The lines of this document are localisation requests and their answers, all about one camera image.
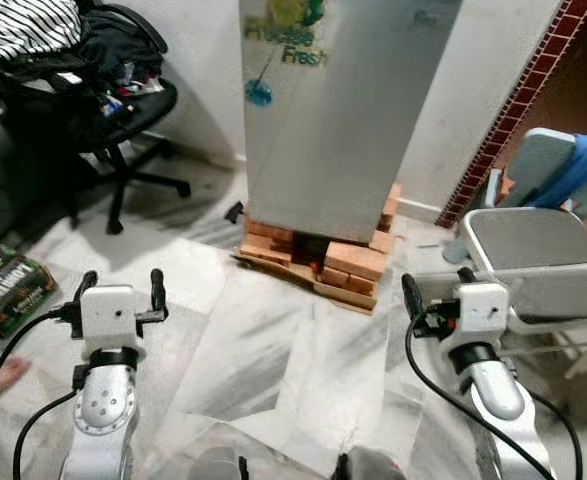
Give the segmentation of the dark green printed package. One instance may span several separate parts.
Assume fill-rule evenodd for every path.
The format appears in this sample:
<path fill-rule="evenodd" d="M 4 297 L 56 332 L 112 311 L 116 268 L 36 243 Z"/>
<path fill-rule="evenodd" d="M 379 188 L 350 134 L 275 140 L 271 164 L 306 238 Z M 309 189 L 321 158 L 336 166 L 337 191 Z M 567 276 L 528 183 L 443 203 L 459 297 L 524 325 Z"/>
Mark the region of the dark green printed package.
<path fill-rule="evenodd" d="M 40 262 L 0 244 L 0 338 L 8 338 L 56 291 Z"/>

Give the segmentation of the grey white folding chair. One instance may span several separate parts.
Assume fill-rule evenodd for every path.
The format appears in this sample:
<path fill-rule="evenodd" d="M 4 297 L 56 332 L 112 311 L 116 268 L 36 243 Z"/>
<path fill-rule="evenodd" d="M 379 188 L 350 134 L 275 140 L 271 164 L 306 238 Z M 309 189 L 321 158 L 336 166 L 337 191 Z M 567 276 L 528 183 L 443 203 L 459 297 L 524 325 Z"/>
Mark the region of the grey white folding chair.
<path fill-rule="evenodd" d="M 456 237 L 418 247 L 409 257 L 425 306 L 457 300 L 461 268 L 472 268 L 476 283 L 502 284 L 511 293 L 511 315 L 498 348 L 475 343 L 445 352 L 443 340 L 436 338 L 439 358 L 450 360 L 473 347 L 499 349 L 508 334 L 535 337 L 587 329 L 587 229 L 572 212 L 475 210 L 462 219 Z"/>

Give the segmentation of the grey padded chair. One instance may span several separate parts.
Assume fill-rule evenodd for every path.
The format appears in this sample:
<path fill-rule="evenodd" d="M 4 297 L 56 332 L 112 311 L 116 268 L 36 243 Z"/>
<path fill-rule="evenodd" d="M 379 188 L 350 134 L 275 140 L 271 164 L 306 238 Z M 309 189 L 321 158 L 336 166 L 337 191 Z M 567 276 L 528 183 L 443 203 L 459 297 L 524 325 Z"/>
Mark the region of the grey padded chair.
<path fill-rule="evenodd" d="M 540 189 L 557 177 L 563 165 L 575 150 L 576 134 L 552 131 L 548 128 L 532 128 L 523 137 L 516 156 L 505 170 L 491 169 L 490 177 L 482 196 L 485 209 L 500 207 L 539 207 L 532 206 Z M 580 218 L 587 216 L 587 186 L 569 197 L 559 207 L 571 207 Z"/>

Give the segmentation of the blue cloth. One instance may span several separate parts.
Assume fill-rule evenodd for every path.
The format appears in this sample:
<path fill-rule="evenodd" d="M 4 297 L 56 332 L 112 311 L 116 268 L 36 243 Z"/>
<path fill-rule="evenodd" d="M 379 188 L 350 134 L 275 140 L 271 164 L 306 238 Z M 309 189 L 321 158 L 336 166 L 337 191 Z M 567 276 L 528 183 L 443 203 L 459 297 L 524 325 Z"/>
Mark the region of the blue cloth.
<path fill-rule="evenodd" d="M 545 183 L 532 201 L 532 206 L 540 209 L 558 209 L 587 186 L 587 134 L 576 134 L 575 150 L 563 165 L 557 177 Z"/>

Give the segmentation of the grey right robot leg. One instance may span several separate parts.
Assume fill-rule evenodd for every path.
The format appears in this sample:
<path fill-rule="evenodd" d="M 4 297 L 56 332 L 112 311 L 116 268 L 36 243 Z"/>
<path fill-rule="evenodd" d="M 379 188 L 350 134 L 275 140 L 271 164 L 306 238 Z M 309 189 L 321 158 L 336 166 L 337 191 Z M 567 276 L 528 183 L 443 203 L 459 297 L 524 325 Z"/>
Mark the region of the grey right robot leg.
<path fill-rule="evenodd" d="M 392 458 L 376 449 L 356 445 L 339 454 L 330 480 L 408 480 Z"/>

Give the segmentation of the grey robot leg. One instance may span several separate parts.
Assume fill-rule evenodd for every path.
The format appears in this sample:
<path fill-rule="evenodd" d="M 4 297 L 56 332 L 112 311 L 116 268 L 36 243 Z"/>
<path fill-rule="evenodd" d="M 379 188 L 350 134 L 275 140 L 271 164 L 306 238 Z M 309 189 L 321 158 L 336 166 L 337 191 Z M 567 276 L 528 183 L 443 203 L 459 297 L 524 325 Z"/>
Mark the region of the grey robot leg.
<path fill-rule="evenodd" d="M 230 447 L 215 447 L 194 460 L 185 480 L 249 480 L 247 458 Z"/>
<path fill-rule="evenodd" d="M 330 480 L 408 480 L 392 458 L 376 449 L 356 445 L 339 454 Z"/>

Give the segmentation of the black office chair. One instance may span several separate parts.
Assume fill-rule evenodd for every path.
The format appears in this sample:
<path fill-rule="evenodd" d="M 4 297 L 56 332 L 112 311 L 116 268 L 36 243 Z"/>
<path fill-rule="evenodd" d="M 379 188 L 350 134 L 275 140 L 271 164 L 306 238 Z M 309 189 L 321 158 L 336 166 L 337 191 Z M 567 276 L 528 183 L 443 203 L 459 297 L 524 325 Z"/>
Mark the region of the black office chair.
<path fill-rule="evenodd" d="M 129 183 L 191 196 L 191 184 L 147 173 L 168 141 L 127 159 L 124 143 L 171 113 L 178 90 L 162 74 L 168 44 L 128 6 L 105 0 L 0 0 L 0 122 L 50 166 L 70 219 L 84 189 L 113 187 L 106 232 L 123 232 Z"/>

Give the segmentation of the grey left robot leg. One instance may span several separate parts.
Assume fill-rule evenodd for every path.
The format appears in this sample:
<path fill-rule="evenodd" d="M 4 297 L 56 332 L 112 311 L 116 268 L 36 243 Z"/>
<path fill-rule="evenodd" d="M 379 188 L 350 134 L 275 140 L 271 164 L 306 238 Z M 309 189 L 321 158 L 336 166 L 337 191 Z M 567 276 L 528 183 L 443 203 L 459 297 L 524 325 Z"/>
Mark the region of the grey left robot leg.
<path fill-rule="evenodd" d="M 185 480 L 249 480 L 247 458 L 230 447 L 215 447 L 194 460 Z"/>

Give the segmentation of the black clothes pile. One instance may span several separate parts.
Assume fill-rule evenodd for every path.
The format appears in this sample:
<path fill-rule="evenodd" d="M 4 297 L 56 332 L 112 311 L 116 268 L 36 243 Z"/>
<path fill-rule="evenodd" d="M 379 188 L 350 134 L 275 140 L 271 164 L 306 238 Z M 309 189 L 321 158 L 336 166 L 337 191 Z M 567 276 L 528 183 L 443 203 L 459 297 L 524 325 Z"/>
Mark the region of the black clothes pile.
<path fill-rule="evenodd" d="M 0 58 L 0 101 L 14 118 L 89 133 L 141 132 L 178 104 L 162 78 L 168 42 L 128 6 L 81 9 L 81 41 L 60 52 Z"/>

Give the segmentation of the black white striped cloth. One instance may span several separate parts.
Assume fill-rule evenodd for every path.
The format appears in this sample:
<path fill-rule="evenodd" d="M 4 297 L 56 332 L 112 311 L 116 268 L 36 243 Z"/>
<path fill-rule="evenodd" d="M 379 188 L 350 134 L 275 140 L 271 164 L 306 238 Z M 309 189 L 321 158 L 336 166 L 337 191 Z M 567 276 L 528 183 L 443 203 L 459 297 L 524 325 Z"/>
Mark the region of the black white striped cloth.
<path fill-rule="evenodd" d="M 0 58 L 60 52 L 82 31 L 73 0 L 0 0 Z"/>

